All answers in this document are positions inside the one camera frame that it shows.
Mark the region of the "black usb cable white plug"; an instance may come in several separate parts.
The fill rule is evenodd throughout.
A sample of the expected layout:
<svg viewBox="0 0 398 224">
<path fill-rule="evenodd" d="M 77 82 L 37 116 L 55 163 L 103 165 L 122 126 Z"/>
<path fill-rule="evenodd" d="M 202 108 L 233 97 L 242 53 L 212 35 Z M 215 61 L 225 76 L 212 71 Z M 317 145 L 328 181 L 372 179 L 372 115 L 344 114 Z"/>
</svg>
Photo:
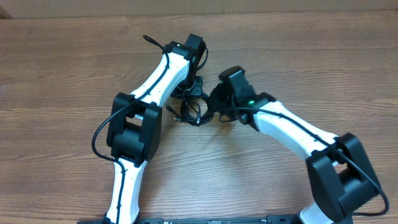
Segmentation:
<svg viewBox="0 0 398 224">
<path fill-rule="evenodd" d="M 175 115 L 174 120 L 178 122 L 201 126 L 209 123 L 213 119 L 214 113 L 210 112 L 209 109 L 202 113 L 199 101 L 203 101 L 207 105 L 209 96 L 206 93 L 199 96 L 183 96 L 179 114 L 171 106 L 166 106 L 166 109 Z"/>
</svg>

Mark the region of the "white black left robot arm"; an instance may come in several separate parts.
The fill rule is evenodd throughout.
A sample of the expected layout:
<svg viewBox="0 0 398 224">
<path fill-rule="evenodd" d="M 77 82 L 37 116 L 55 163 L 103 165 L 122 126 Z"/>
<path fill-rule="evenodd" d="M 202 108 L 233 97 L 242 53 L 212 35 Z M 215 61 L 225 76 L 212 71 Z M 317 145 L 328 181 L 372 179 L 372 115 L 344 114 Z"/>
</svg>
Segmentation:
<svg viewBox="0 0 398 224">
<path fill-rule="evenodd" d="M 162 58 L 157 68 L 138 89 L 115 96 L 111 115 L 91 140 L 93 152 L 111 161 L 115 174 L 111 205 L 98 223 L 138 221 L 142 178 L 160 143 L 163 106 L 170 97 L 189 101 L 204 96 L 203 79 L 196 75 L 207 60 L 208 49 L 202 37 L 190 34 L 184 44 L 171 41 L 160 49 Z M 110 156 L 95 149 L 105 126 Z"/>
</svg>

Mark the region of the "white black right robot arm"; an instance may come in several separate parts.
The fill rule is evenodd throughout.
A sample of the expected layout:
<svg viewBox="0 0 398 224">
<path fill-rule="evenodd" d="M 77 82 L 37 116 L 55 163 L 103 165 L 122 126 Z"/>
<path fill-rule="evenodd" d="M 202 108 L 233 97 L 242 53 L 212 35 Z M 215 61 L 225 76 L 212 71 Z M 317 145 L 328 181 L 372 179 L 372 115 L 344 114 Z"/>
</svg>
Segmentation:
<svg viewBox="0 0 398 224">
<path fill-rule="evenodd" d="M 208 105 L 273 137 L 305 161 L 314 201 L 295 215 L 275 215 L 277 223 L 352 223 L 354 216 L 377 217 L 389 211 L 387 195 L 354 134 L 323 131 L 273 96 L 255 94 L 248 84 L 220 82 Z"/>
</svg>

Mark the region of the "black usb cable silver plug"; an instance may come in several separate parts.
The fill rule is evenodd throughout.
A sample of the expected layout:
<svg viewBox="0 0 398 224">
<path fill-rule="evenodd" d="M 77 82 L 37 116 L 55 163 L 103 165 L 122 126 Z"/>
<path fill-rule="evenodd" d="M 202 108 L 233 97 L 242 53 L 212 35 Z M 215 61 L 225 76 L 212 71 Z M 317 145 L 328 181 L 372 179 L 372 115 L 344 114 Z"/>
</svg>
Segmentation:
<svg viewBox="0 0 398 224">
<path fill-rule="evenodd" d="M 191 101 L 183 100 L 180 106 L 180 114 L 178 114 L 170 105 L 166 105 L 166 109 L 175 115 L 174 120 L 178 122 L 189 123 L 193 126 L 199 126 L 204 122 L 204 117 L 201 115 L 200 105 L 195 102 L 198 106 L 196 109 Z"/>
</svg>

